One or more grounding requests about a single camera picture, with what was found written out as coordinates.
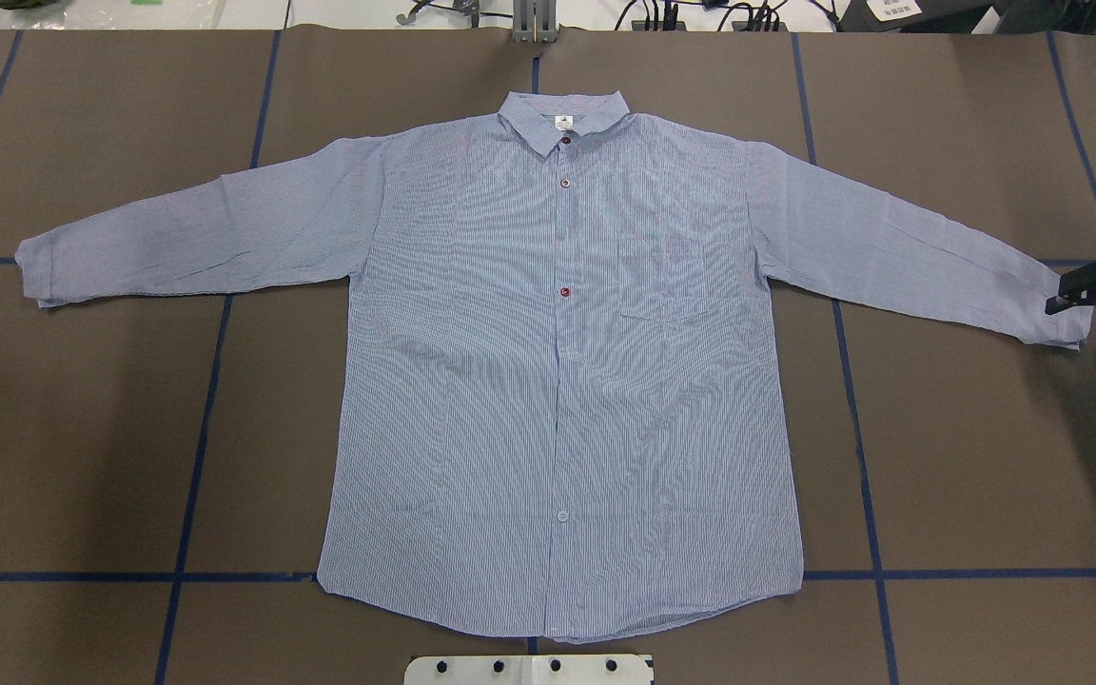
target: button placket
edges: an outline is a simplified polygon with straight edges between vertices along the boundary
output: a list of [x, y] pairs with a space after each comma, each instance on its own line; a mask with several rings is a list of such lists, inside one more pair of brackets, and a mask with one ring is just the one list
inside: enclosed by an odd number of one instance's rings
[[570, 416], [571, 386], [573, 386], [573, 374], [571, 369], [575, 366], [573, 351], [574, 334], [574, 309], [578, 293], [573, 282], [573, 260], [574, 260], [574, 227], [570, 226], [571, 204], [578, 198], [575, 194], [575, 179], [571, 179], [571, 159], [573, 156], [570, 148], [567, 148], [564, 136], [561, 144], [557, 146], [552, 153], [552, 168], [556, 170], [558, 187], [556, 191], [556, 203], [553, 203], [553, 219], [556, 226], [552, 227], [552, 276], [556, 278], [556, 292], [553, 295], [553, 312], [556, 312], [556, 346], [557, 346], [557, 438], [556, 454], [553, 454], [552, 472], [556, 478], [551, 479], [551, 495], [548, 499], [548, 506], [552, 509], [545, 512], [547, 520], [551, 522], [551, 555], [549, 555], [549, 575], [545, 585], [545, 631], [558, 637], [564, 637], [567, 630], [571, 629], [573, 620], [573, 603], [567, 591], [567, 578], [569, 578], [573, 560], [571, 557], [570, 532], [575, 525], [575, 517], [571, 511], [570, 482], [566, 473], [573, 469], [569, 464], [571, 455], [571, 443], [567, 437], [573, 432], [573, 418]]

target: chest pocket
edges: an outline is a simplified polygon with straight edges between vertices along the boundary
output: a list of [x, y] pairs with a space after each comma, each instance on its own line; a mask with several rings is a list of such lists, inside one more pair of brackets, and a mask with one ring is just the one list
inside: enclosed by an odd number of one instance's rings
[[710, 274], [699, 240], [621, 240], [618, 270], [621, 316], [671, 321], [712, 308]]

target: shirt sleeve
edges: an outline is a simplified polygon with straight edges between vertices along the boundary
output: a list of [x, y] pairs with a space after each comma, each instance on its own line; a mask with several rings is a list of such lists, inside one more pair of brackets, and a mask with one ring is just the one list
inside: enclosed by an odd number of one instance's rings
[[19, 244], [41, 307], [112, 295], [247, 292], [362, 270], [383, 206], [383, 138], [219, 176]]
[[1091, 308], [1047, 316], [1060, 277], [990, 235], [747, 144], [757, 269], [830, 298], [1077, 349]]

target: long-sleeve button-up shirt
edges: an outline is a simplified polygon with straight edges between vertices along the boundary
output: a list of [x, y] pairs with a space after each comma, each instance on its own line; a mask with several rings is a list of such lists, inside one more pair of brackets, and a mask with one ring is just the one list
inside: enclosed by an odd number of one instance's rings
[[318, 581], [579, 642], [800, 586], [767, 278], [1025, 343], [1088, 329], [1004, 242], [618, 92], [338, 140], [16, 259], [43, 307], [351, 277]]

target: green object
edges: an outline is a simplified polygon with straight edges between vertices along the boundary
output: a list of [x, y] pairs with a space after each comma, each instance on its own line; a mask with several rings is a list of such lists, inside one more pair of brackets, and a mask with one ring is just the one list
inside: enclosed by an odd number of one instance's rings
[[57, 0], [0, 0], [0, 8], [4, 10], [31, 10], [53, 3], [57, 3]]

